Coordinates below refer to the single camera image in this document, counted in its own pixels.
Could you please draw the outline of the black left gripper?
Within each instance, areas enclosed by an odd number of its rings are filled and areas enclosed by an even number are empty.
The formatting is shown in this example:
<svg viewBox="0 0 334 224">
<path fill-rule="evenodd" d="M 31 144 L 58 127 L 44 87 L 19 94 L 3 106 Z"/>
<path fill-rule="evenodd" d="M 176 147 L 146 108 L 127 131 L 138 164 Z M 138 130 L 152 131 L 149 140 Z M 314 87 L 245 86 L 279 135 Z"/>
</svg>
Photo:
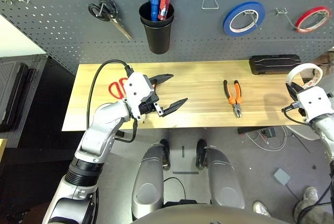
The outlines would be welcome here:
<svg viewBox="0 0 334 224">
<path fill-rule="evenodd" d="M 179 101 L 176 101 L 170 104 L 170 106 L 167 109 L 162 109 L 158 105 L 159 97 L 156 94 L 156 88 L 158 84 L 166 82 L 172 77 L 174 77 L 173 74 L 160 74 L 149 78 L 149 81 L 153 86 L 153 94 L 146 101 L 142 102 L 139 105 L 139 112 L 141 115 L 149 114 L 151 112 L 156 111 L 160 117 L 165 117 L 178 110 L 188 100 L 187 98 L 184 98 Z"/>
</svg>

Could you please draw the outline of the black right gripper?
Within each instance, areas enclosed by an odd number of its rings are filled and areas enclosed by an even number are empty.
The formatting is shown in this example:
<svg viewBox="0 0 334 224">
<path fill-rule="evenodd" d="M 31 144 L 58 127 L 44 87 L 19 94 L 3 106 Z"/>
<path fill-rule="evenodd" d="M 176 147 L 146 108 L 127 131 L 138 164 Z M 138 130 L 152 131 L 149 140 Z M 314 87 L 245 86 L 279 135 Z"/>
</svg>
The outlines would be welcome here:
<svg viewBox="0 0 334 224">
<path fill-rule="evenodd" d="M 303 91 L 303 87 L 301 87 L 300 85 L 291 82 L 291 84 L 286 83 L 285 84 L 287 87 L 287 90 L 289 92 L 290 97 L 293 100 L 298 100 L 299 103 L 299 109 L 298 112 L 300 113 L 301 116 L 306 116 L 306 111 L 305 111 L 305 101 L 302 99 L 298 99 L 297 98 L 297 94 L 301 91 Z"/>
</svg>

